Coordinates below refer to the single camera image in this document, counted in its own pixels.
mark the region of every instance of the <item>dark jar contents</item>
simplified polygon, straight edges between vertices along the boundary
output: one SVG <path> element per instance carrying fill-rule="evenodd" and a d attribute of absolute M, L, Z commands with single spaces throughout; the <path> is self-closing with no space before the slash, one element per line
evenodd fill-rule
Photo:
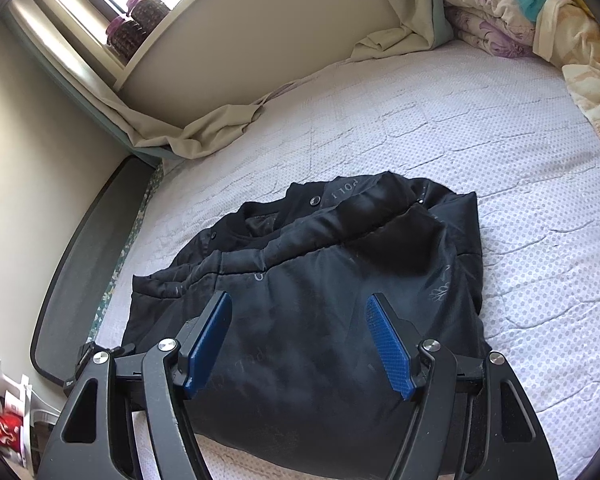
<path fill-rule="evenodd" d="M 162 0 L 128 0 L 126 6 L 128 15 L 140 23 L 148 34 L 171 10 Z"/>
<path fill-rule="evenodd" d="M 126 62 L 133 57 L 149 34 L 135 20 L 118 16 L 107 27 L 107 44 Z"/>

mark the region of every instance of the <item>blue textured pad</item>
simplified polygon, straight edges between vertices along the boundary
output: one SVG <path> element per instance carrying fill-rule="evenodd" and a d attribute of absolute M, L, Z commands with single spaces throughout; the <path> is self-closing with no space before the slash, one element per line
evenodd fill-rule
<path fill-rule="evenodd" d="M 375 296 L 371 296 L 366 302 L 366 325 L 376 343 L 392 388 L 403 399 L 411 399 L 416 388 L 411 381 L 409 357 Z"/>
<path fill-rule="evenodd" d="M 198 343 L 189 356 L 189 373 L 184 383 L 184 392 L 191 399 L 203 388 L 211 375 L 220 347 L 224 342 L 232 318 L 231 297 L 222 295 L 218 306 L 205 326 Z"/>

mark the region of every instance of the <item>white wall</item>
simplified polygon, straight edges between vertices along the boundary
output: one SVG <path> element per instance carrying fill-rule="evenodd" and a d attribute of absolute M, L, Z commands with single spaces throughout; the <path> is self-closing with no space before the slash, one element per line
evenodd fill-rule
<path fill-rule="evenodd" d="M 61 407 L 29 346 L 40 306 L 82 215 L 125 157 L 0 23 L 0 358 Z"/>

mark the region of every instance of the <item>quilted mattress cover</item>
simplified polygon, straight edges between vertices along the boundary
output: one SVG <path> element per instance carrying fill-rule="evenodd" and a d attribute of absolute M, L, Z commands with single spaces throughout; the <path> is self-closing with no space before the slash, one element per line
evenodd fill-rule
<path fill-rule="evenodd" d="M 540 59 L 453 41 L 341 62 L 270 101 L 227 148 L 170 171 L 144 213 L 96 341 L 120 343 L 131 279 L 171 263 L 197 232 L 291 182 L 391 170 L 478 194 L 485 336 L 538 413 L 561 480 L 600 446 L 600 141 Z M 159 479 L 142 413 L 136 441 Z M 216 480 L 307 478 L 200 439 Z"/>

